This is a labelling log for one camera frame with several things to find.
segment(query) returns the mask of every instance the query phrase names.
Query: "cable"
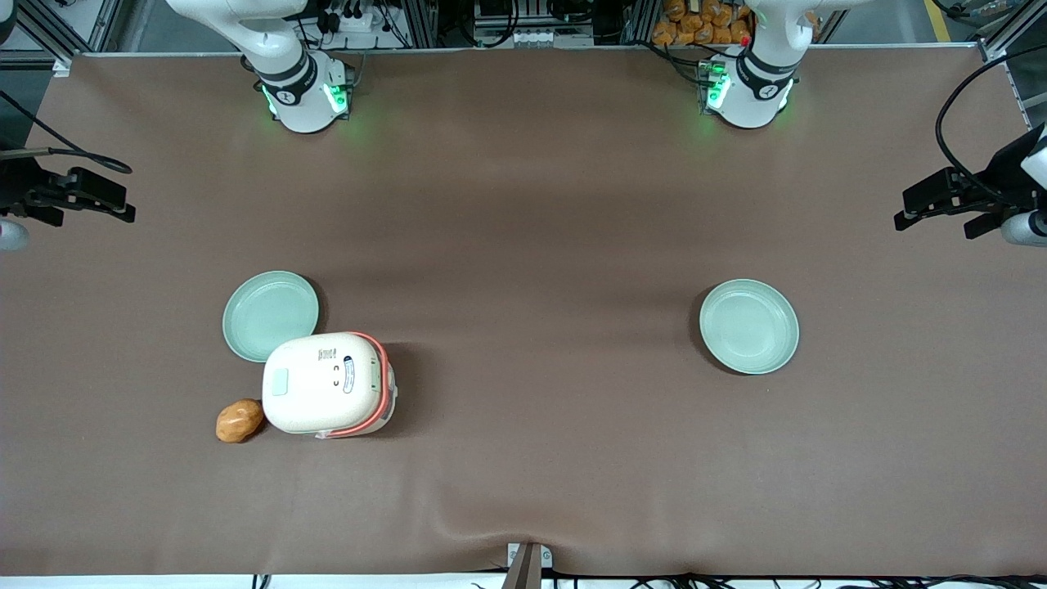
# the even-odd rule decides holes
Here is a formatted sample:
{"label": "cable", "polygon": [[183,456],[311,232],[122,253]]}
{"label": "cable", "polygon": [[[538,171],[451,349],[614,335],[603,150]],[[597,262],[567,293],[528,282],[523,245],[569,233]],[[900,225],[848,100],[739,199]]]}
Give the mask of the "cable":
{"label": "cable", "polygon": [[55,149],[55,148],[47,148],[47,152],[50,153],[51,155],[72,155],[72,156],[75,156],[75,157],[86,157],[86,158],[90,159],[91,161],[94,161],[95,163],[97,163],[99,165],[105,165],[106,167],[109,167],[110,169],[112,169],[114,172],[119,172],[120,174],[130,174],[131,173],[131,167],[127,163],[124,163],[119,159],[115,159],[113,157],[109,157],[108,155],[101,155],[101,154],[97,154],[97,153],[91,153],[89,151],[84,151],[84,150],[81,150],[81,149]]}
{"label": "cable", "polygon": [[[945,156],[945,159],[948,159],[949,162],[953,164],[953,167],[956,167],[956,169],[960,174],[962,174],[964,178],[966,178],[968,181],[971,181],[972,184],[978,186],[980,189],[983,189],[986,192],[988,192],[988,194],[990,194],[990,195],[993,195],[993,196],[995,196],[997,198],[1002,198],[1003,197],[1003,195],[1000,192],[1000,190],[990,188],[987,184],[985,184],[985,182],[979,180],[978,177],[975,176],[975,174],[973,172],[971,172],[971,169],[968,169],[966,165],[964,165],[963,163],[961,163],[960,160],[959,160],[959,158],[957,158],[956,155],[953,154],[953,150],[949,149],[949,145],[945,144],[945,137],[941,134],[941,122],[945,119],[945,113],[949,112],[949,108],[952,107],[953,103],[956,101],[956,97],[959,96],[960,92],[962,92],[964,88],[966,88],[967,86],[970,86],[971,83],[974,82],[979,75],[981,75],[982,73],[985,73],[986,71],[993,69],[994,67],[996,67],[996,66],[998,66],[998,65],[1006,62],[1007,60],[1010,60],[1010,59],[1013,59],[1013,58],[1017,58],[1017,56],[1020,56],[1020,55],[1024,55],[1025,53],[1031,53],[1032,51],[1039,51],[1041,49],[1047,49],[1047,43],[1042,43],[1040,45],[1034,45],[1034,46],[1029,47],[1027,49],[1022,49],[1021,51],[1017,51],[1015,53],[1010,53],[1009,55],[1002,55],[1002,56],[996,58],[995,60],[990,60],[988,62],[985,62],[981,67],[979,67],[978,69],[976,69],[974,71],[974,73],[972,73],[971,75],[967,75],[966,77],[964,77],[963,82],[960,82],[960,85],[957,86],[955,90],[953,90],[953,93],[949,95],[949,98],[945,100],[945,104],[943,104],[941,106],[941,110],[938,111],[938,118],[934,121],[934,137],[938,141],[938,149],[941,150],[941,153],[942,153],[942,155]],[[982,579],[982,577],[960,575],[960,576],[948,577],[948,579],[949,580],[962,580],[962,579]],[[997,582],[997,583],[994,583],[994,584],[995,585],[999,585],[1001,587],[1005,587],[1006,589],[1018,589],[1017,586],[1011,585],[1011,584],[1007,584],[1007,582],[1002,582],[1001,581],[1001,582]]]}
{"label": "cable", "polygon": [[502,37],[498,38],[497,41],[487,45],[483,41],[477,41],[472,35],[469,33],[468,30],[466,30],[465,23],[469,20],[467,17],[469,14],[467,8],[471,4],[471,1],[462,0],[462,2],[459,3],[459,31],[462,33],[462,37],[465,38],[466,42],[473,47],[491,49],[508,41],[509,38],[513,36],[513,32],[516,30],[516,25],[519,24],[520,21],[520,9],[519,6],[516,5],[517,0],[508,0],[508,2],[509,15],[506,17],[506,30],[502,33]]}
{"label": "cable", "polygon": [[[674,55],[670,55],[668,50],[663,50],[662,47],[659,47],[658,45],[651,43],[650,41],[639,41],[638,40],[638,41],[629,41],[629,42],[627,42],[625,44],[626,45],[642,45],[644,47],[647,47],[651,51],[653,51],[655,55],[662,58],[663,60],[669,60],[669,61],[678,63],[680,65],[693,65],[693,66],[697,66],[698,65],[698,62],[695,61],[695,60],[685,60],[683,58],[677,58],[677,56],[674,56]],[[744,49],[742,50],[741,53],[738,53],[737,55],[735,55],[735,54],[728,53],[726,51],[721,51],[721,50],[719,50],[719,49],[717,49],[715,47],[710,47],[709,45],[695,44],[694,46],[695,47],[700,47],[700,48],[703,48],[703,49],[705,49],[707,51],[716,53],[717,55],[722,55],[725,58],[731,58],[733,60],[734,59],[738,59],[738,58],[740,58],[741,55],[744,54]]]}
{"label": "cable", "polygon": [[251,589],[268,589],[270,581],[272,581],[271,574],[252,574]]}
{"label": "cable", "polygon": [[302,31],[302,41],[305,42],[305,44],[306,44],[307,47],[309,47],[309,46],[315,46],[318,49],[319,46],[320,46],[319,41],[317,41],[314,37],[306,33],[306,27],[302,24],[302,17],[297,17],[295,20],[298,21],[298,30]]}
{"label": "cable", "polygon": [[672,64],[672,69],[675,69],[676,73],[678,73],[681,77],[683,77],[684,80],[687,80],[688,82],[690,82],[691,84],[694,84],[695,86],[701,87],[701,86],[709,86],[710,85],[710,84],[708,84],[706,82],[703,82],[703,81],[698,80],[697,77],[694,77],[690,73],[687,73],[687,71],[685,71],[683,69],[683,66],[680,63],[676,62],[675,58],[673,58],[672,54],[669,53],[669,46],[668,45],[665,45],[663,47],[663,50],[665,50],[666,54],[669,55],[669,63]]}
{"label": "cable", "polygon": [[22,105],[18,104],[18,100],[16,100],[15,98],[10,97],[10,94],[8,94],[7,92],[4,92],[3,90],[0,90],[0,98],[3,98],[4,100],[6,100],[7,104],[9,104],[10,106],[15,107],[15,110],[21,112],[23,116],[25,116],[29,120],[34,121],[38,127],[40,127],[44,131],[47,131],[52,137],[54,137],[55,139],[62,141],[63,143],[66,144],[66,146],[69,148],[69,150],[51,150],[51,153],[69,152],[69,153],[65,153],[65,155],[77,155],[77,156],[81,156],[81,157],[87,157],[88,159],[94,161],[98,165],[102,165],[104,167],[108,167],[108,168],[112,169],[113,172],[118,172],[120,174],[130,174],[131,173],[131,166],[128,165],[127,163],[124,163],[119,159],[115,159],[115,158],[104,156],[104,155],[98,155],[96,153],[91,153],[89,151],[83,150],[76,143],[70,141],[69,139],[67,139],[65,137],[63,137],[58,131],[55,131],[54,129],[51,129],[46,122],[44,122],[43,120],[37,118],[36,114],[32,114],[31,112],[29,112],[28,110],[26,110],[25,107],[23,107]]}
{"label": "cable", "polygon": [[557,4],[561,0],[545,0],[545,12],[552,15],[554,19],[569,24],[577,24],[593,20],[593,12],[596,7],[595,2],[589,2],[588,10],[582,13],[581,15],[573,15],[557,8]]}
{"label": "cable", "polygon": [[367,50],[363,50],[363,56],[360,58],[360,67],[356,68],[356,75],[353,76],[353,85],[350,86],[352,89],[356,89],[360,85],[360,80],[363,80],[363,66],[367,65]]}
{"label": "cable", "polygon": [[944,4],[941,3],[941,0],[931,0],[931,2],[935,6],[937,6],[938,9],[940,9],[942,13],[945,13],[945,16],[949,18],[971,16],[971,13],[967,13],[963,8],[958,7],[959,4],[957,4],[956,6],[946,7]]}
{"label": "cable", "polygon": [[400,26],[396,23],[396,20],[393,19],[392,10],[389,10],[388,4],[385,2],[386,0],[378,0],[375,2],[375,6],[378,7],[378,12],[382,14],[382,18],[385,19],[386,23],[388,23],[389,30],[393,31],[393,37],[396,37],[396,40],[403,45],[404,49],[409,49],[410,44],[407,43],[407,37],[400,30]]}

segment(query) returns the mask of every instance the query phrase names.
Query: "black clamp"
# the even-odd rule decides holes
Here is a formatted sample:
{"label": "black clamp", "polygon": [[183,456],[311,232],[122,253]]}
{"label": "black clamp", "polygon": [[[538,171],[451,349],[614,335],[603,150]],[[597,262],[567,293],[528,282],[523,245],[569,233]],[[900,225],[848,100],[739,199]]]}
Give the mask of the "black clamp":
{"label": "black clamp", "polygon": [[[942,167],[901,192],[905,209],[894,216],[894,228],[905,230],[920,219],[938,214],[978,211],[982,213],[963,224],[964,235],[975,239],[999,228],[1015,214],[1047,205],[1041,202],[1039,184],[1021,166],[1035,149],[1043,130],[1041,123],[1015,139],[996,152],[984,171],[975,174],[997,192],[985,190],[956,167]],[[1030,229],[1037,234],[1042,232],[1032,221]]]}

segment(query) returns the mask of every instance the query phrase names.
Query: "plate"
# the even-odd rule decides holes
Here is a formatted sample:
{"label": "plate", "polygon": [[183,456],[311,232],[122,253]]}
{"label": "plate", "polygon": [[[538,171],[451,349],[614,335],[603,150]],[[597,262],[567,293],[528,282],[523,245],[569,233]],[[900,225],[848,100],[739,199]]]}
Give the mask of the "plate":
{"label": "plate", "polygon": [[222,316],[222,335],[236,355],[265,362],[281,344],[311,336],[319,319],[316,291],[294,272],[263,272],[240,285]]}
{"label": "plate", "polygon": [[793,305],[756,279],[730,279],[713,288],[701,303],[698,327],[716,360],[744,375],[778,370],[800,343]]}

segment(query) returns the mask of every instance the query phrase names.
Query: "white rice cooker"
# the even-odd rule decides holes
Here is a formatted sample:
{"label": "white rice cooker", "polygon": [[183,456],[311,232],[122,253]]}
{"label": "white rice cooker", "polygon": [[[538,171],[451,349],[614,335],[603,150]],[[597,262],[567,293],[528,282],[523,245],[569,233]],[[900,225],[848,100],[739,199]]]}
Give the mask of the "white rice cooker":
{"label": "white rice cooker", "polygon": [[289,434],[341,438],[380,430],[393,416],[397,388],[385,348],[365,334],[291,340],[265,363],[262,407]]}

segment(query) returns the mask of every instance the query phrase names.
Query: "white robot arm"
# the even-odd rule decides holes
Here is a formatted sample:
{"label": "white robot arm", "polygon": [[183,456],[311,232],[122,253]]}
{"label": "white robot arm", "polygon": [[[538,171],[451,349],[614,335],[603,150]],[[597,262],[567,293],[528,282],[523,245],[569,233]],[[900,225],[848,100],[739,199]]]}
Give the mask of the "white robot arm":
{"label": "white robot arm", "polygon": [[243,51],[262,80],[269,110],[284,126],[313,133],[349,114],[352,69],[307,50],[283,17],[307,0],[168,0],[179,15],[217,31]]}
{"label": "white robot arm", "polygon": [[713,60],[723,65],[725,73],[707,90],[707,107],[736,127],[755,129],[771,122],[784,108],[793,73],[814,37],[807,12],[841,10],[868,1],[747,0],[756,15],[753,42],[735,56]]}

